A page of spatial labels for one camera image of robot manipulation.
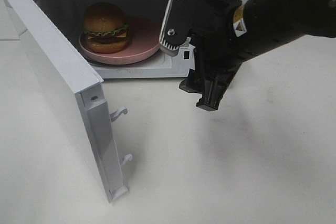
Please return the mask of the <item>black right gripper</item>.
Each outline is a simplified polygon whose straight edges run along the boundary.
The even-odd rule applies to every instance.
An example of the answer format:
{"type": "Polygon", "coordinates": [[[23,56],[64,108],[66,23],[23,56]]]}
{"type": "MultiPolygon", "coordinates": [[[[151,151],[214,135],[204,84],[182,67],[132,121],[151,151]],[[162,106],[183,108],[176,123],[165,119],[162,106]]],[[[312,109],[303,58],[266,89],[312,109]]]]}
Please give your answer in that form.
{"type": "Polygon", "coordinates": [[[196,106],[205,111],[217,111],[231,84],[239,63],[232,63],[235,32],[234,12],[241,0],[169,0],[161,32],[160,48],[175,57],[179,48],[191,37],[195,46],[194,69],[179,88],[202,97],[196,106]]]}

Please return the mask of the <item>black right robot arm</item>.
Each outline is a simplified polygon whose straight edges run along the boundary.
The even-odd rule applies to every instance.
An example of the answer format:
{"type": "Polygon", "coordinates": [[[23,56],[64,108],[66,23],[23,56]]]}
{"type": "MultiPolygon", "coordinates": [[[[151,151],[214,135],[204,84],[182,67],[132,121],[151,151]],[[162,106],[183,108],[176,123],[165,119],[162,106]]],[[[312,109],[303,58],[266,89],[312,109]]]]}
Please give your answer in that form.
{"type": "Polygon", "coordinates": [[[169,0],[159,43],[171,56],[194,46],[180,89],[216,111],[242,63],[305,35],[335,37],[335,0],[169,0]]]}

